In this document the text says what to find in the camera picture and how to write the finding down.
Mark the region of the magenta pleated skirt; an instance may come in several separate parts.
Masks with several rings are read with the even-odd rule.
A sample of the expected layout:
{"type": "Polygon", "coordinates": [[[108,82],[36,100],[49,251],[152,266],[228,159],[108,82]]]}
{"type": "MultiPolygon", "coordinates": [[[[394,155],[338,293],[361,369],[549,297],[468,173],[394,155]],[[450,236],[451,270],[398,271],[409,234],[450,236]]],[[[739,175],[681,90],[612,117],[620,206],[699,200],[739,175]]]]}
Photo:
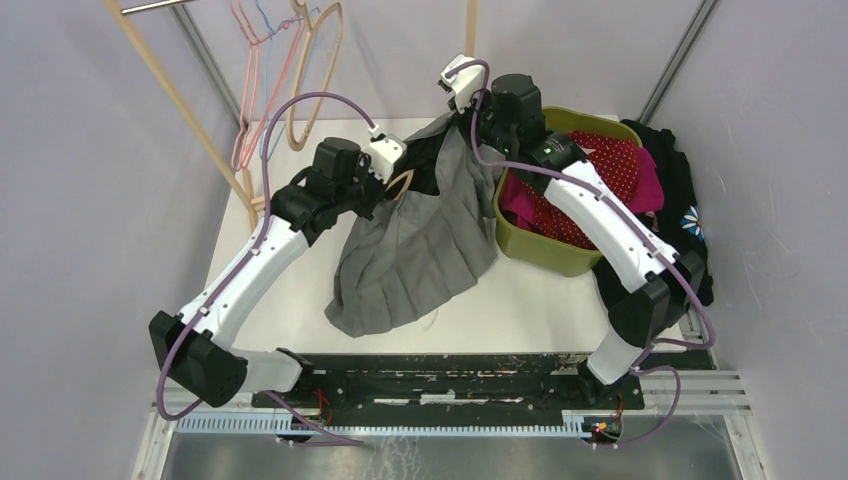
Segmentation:
{"type": "MultiPolygon", "coordinates": [[[[664,194],[656,174],[656,165],[645,148],[637,148],[637,160],[640,173],[635,197],[627,203],[628,208],[636,214],[653,213],[664,204],[664,194]]],[[[505,198],[500,202],[504,216],[521,229],[538,233],[533,223],[533,204],[525,190],[524,183],[511,174],[507,184],[505,198]]]]}

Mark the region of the grey skirt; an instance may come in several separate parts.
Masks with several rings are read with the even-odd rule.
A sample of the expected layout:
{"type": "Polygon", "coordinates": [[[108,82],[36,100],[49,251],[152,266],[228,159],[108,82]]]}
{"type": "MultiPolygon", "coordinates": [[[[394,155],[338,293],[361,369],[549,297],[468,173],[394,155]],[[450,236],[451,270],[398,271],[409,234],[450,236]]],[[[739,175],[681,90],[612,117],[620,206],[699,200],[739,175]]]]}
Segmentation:
{"type": "Polygon", "coordinates": [[[350,337],[419,320],[475,286],[497,257],[496,172],[476,161],[444,115],[407,137],[413,179],[370,220],[355,220],[333,279],[327,320],[350,337]]]}

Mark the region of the red polka dot skirt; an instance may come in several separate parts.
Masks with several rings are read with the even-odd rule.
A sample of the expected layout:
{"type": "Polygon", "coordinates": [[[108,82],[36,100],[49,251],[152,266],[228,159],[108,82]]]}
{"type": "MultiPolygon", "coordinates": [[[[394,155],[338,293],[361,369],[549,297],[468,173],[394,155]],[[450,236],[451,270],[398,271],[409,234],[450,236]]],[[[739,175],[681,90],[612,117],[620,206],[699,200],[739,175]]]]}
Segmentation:
{"type": "MultiPolygon", "coordinates": [[[[622,201],[628,203],[637,192],[640,167],[637,160],[637,144],[633,140],[598,135],[574,130],[569,136],[584,150],[601,180],[622,201]]],[[[533,204],[533,223],[541,235],[562,243],[595,250],[595,245],[577,224],[566,214],[556,209],[541,194],[526,187],[533,204]]]]}

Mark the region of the wooden hanger with grey skirt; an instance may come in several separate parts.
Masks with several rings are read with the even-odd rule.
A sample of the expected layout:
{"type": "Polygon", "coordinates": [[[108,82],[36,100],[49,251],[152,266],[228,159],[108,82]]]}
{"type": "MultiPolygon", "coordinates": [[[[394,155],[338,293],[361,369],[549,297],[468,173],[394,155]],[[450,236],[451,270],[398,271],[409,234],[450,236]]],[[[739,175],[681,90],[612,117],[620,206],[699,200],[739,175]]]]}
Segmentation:
{"type": "Polygon", "coordinates": [[[385,190],[385,198],[392,201],[398,200],[410,188],[414,176],[415,170],[409,169],[392,179],[385,190]]]}

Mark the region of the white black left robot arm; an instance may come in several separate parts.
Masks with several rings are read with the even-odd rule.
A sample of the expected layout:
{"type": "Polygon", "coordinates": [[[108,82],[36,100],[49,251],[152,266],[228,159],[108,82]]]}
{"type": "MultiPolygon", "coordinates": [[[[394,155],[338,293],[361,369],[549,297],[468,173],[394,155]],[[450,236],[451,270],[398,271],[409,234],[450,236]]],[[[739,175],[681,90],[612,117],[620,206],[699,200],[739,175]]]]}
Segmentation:
{"type": "Polygon", "coordinates": [[[315,382],[302,372],[302,360],[282,348],[239,349],[235,339],[277,278],[340,215],[372,216],[405,154],[405,143],[391,135],[365,147],[338,137],[320,142],[312,164],[274,193],[265,217],[219,276],[177,314],[159,311],[151,319],[161,379],[211,407],[263,390],[294,407],[307,404],[315,382]]]}

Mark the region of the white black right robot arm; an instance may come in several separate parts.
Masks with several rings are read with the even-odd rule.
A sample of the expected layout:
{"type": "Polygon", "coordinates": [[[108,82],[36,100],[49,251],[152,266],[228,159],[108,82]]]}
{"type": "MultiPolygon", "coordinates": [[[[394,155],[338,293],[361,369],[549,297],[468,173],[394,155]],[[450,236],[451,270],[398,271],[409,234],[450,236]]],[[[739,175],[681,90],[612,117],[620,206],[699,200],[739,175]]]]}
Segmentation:
{"type": "Polygon", "coordinates": [[[501,155],[501,166],[520,177],[568,216],[603,254],[626,294],[608,311],[609,330],[582,367],[580,400],[602,408],[617,382],[635,370],[661,333],[689,309],[702,310],[697,291],[705,262],[679,252],[649,231],[626,207],[570,135],[547,127],[541,91],[524,74],[490,82],[486,69],[445,73],[451,107],[468,120],[470,146],[501,155]]]}

